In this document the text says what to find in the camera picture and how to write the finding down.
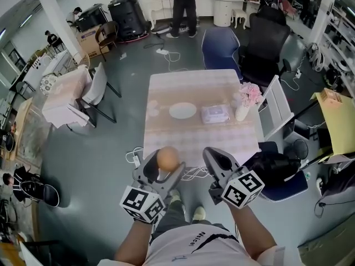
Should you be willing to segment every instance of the yellow paper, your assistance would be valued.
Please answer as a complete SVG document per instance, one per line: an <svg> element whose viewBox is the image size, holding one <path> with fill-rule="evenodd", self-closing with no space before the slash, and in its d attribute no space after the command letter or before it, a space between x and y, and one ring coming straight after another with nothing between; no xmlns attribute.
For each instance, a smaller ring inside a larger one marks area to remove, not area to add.
<svg viewBox="0 0 355 266"><path fill-rule="evenodd" d="M312 99L315 97L327 123L334 155L355 152L355 107L352 99L341 95L343 104L332 108L323 103L320 93L315 93Z"/></svg>

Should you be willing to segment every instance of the blue chair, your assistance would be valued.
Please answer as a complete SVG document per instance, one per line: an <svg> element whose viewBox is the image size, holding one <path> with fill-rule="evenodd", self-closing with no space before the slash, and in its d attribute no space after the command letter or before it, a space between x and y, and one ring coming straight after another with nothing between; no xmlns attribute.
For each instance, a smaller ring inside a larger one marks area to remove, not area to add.
<svg viewBox="0 0 355 266"><path fill-rule="evenodd" d="M259 148L263 152L278 153L275 142L259 143ZM308 189L307 180L303 171L298 171L291 179L285 181L280 186L267 187L261 191L261 196L271 202L284 201L290 199Z"/></svg>
<svg viewBox="0 0 355 266"><path fill-rule="evenodd" d="M234 69L243 79L233 53L240 47L239 40L231 28L210 28L202 40L202 53L207 70Z"/></svg>

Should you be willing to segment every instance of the orange ball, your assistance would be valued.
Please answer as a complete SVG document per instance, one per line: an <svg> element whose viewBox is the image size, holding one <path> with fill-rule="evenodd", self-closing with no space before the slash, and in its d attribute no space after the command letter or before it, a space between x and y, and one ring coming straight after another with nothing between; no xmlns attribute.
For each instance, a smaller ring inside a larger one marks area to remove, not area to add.
<svg viewBox="0 0 355 266"><path fill-rule="evenodd" d="M180 165L179 152L174 147L161 148L156 156L158 167L166 172L174 172Z"/></svg>

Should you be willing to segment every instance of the pink flower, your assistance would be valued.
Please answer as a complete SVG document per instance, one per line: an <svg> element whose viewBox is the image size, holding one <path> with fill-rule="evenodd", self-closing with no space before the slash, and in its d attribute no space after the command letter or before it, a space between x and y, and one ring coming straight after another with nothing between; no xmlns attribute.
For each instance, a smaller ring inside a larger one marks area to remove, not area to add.
<svg viewBox="0 0 355 266"><path fill-rule="evenodd" d="M243 83L239 90L243 106L249 107L258 104L262 101L258 85L252 83Z"/></svg>

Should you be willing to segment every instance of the ceiling light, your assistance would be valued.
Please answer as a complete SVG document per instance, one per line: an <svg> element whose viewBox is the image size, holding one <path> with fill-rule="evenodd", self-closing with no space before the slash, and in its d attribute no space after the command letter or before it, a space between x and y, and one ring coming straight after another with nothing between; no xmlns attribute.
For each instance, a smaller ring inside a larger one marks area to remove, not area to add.
<svg viewBox="0 0 355 266"><path fill-rule="evenodd" d="M355 12L353 10L351 10L349 7L348 10L350 11L350 13L352 13L355 16Z"/></svg>
<svg viewBox="0 0 355 266"><path fill-rule="evenodd" d="M4 36L5 32L6 32L6 29L4 29L4 30L0 33L0 39Z"/></svg>
<svg viewBox="0 0 355 266"><path fill-rule="evenodd" d="M26 24L26 22L32 17L32 14L29 15L29 17L20 25L20 28L23 27L24 24Z"/></svg>

